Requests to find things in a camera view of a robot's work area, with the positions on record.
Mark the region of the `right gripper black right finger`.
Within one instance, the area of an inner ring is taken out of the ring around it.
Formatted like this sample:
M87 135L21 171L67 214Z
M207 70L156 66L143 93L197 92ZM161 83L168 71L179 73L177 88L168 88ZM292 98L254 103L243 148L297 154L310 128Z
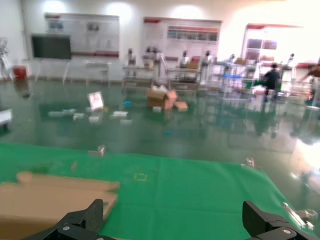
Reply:
M251 240L315 240L284 217L260 210L253 202L242 204L242 224Z

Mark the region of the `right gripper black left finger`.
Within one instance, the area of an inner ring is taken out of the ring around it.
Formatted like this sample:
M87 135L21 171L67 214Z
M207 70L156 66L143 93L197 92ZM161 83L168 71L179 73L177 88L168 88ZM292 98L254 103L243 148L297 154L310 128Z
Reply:
M67 213L56 225L28 236L27 240L93 240L104 223L104 202L95 199L83 210Z

